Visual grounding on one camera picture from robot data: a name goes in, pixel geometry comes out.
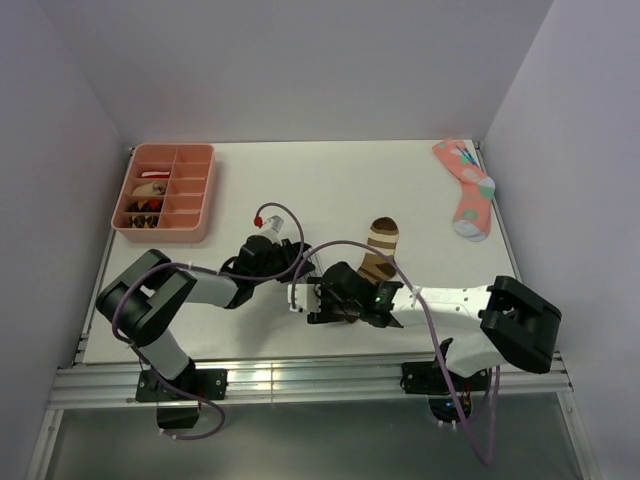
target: purple cable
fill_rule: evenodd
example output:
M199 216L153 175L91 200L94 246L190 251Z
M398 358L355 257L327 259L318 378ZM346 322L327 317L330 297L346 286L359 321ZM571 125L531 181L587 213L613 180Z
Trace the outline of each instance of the purple cable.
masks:
M268 202L265 203L263 205L261 205L258 208L258 211L256 212L256 217L260 216L260 213L262 212L262 210L264 210L266 207L278 207L282 210L284 210L285 212L287 212L289 214L289 216L291 217L291 219L293 220L293 222L296 224L296 227L298 228L298 233L300 234L300 250L298 251L298 255L296 256L296 259L293 261L293 263L289 266L289 268L287 268L285 271L278 273L276 275L270 275L267 277L251 277L251 276L246 276L246 275L234 275L234 274L230 274L230 273L224 273L225 276L229 277L229 278L233 278L236 280L252 280L252 281L267 281L267 280L275 280L278 279L286 274L288 274L289 272L291 272L291 270L293 270L294 268L296 268L298 266L298 263L300 262L300 260L302 259L303 255L304 255L304 232L302 231L302 225L300 225L300 222L298 221L298 218L294 215L294 213L289 210L287 207L285 207L284 205L280 204L280 203L276 203L276 202ZM143 284L144 282L147 281L147 279L149 277L151 277L152 275L155 275L158 272L161 272L162 270L166 270L167 268L179 268L182 270L194 270L197 272L202 272L202 273L208 273L210 275L218 275L218 272L206 267L197 267L197 266L190 266L186 263L180 263L180 262L169 262L169 263L163 263L162 265L158 265L153 267L152 269L148 270L147 272L145 272L144 275L142 275L138 280L136 280L131 287L129 287L129 289L125 292L125 294L122 296L122 298L120 299L120 302L118 303L118 306L116 307L115 312L113 313L113 318L111 320L111 333L113 333L113 336L116 337L118 340L126 343L127 345L129 345L131 347L131 349L135 352L136 355L138 355L138 357L140 358L140 360L142 360L144 363L146 363L147 365L149 365L151 367L151 371L153 372L153 374L155 375L155 377L158 379L158 381L162 384L162 386L175 393L176 395L180 395L181 397L184 398L188 398L189 400L194 400L196 402L200 402L200 403L204 403L205 405L210 406L211 408L213 408L214 410L218 411L218 413L220 413L220 421L218 422L218 425L213 428L212 430L199 434L199 435L181 435L181 434L175 434L175 433L170 433L170 432L166 432L163 431L163 433L171 438L174 438L176 440L200 440L202 438L207 438L210 437L211 435L216 434L224 425L225 422L225 413L224 410L222 409L222 407L220 407L219 405L217 405L216 403L210 401L210 400L206 400L202 397L199 397L197 395L193 395L189 392L185 392L183 390L180 390L179 388L174 387L173 385L171 385L169 382L167 382L167 380L164 379L164 377L162 375L160 375L160 373L153 368L153 365L150 364L149 360L144 356L144 354L138 349L136 348L135 345L132 344L132 342L125 336L121 335L120 332L118 331L118 326L120 325L120 316L122 315L122 310L124 309L125 304L129 301L129 299L131 298L131 296L133 295L133 293L135 291L137 291Z
M409 281L407 276L400 269L400 267L398 267L398 265L395 263L395 261L392 258L387 257L379 250L376 250L375 248L370 247L369 245L365 245L363 243L354 242L351 240L334 240L332 242L327 242L308 250L303 257L302 262L298 264L298 267L296 268L296 271L293 274L293 280L291 281L291 305L293 308L296 308L295 288L296 288L296 282L298 281L298 277L300 276L301 265L303 265L306 260L308 260L312 255L315 255L320 250L323 250L327 247L331 247L334 245L352 245L355 247L364 248L365 250L368 250L378 255L380 258L383 258L384 260L387 261L387 263L389 263L392 267L395 268L396 272L398 273L398 276L400 276L402 281L406 284L407 288L409 288L411 291L414 290L413 284ZM424 314L427 317L427 326L429 327L429 333L431 334L431 341L433 342L436 358L438 359L438 364L440 365L440 369L442 370L442 375L444 376L445 383L447 384L447 388L449 389L451 400L453 401L453 405L455 406L458 417L460 418L460 424L462 425L462 430L464 431L465 435L469 439L471 448L473 449L474 453L478 457L478 460L480 460L480 463L482 463L485 466L488 466L491 464L491 461L493 460L493 447L495 443L496 407L498 402L498 390L500 389L500 366L496 367L496 380L493 387L493 396L491 397L491 407L490 407L490 416L489 416L489 451L485 457L482 454L482 451L480 450L480 446L478 445L478 442L475 438L475 435L473 434L473 431L471 430L471 425L469 424L469 420L464 415L462 404L458 399L458 395L456 394L456 389L453 385L453 381L451 380L451 375L447 370L447 365L446 365L444 356L440 351L440 344L438 342L438 336L436 334L436 327L433 322L433 318L431 317L431 312L429 311L429 307L427 306L427 302L425 302L424 298L422 298L422 295L420 295L419 293L416 294L416 298L420 302L420 305L422 306L422 310L424 310Z

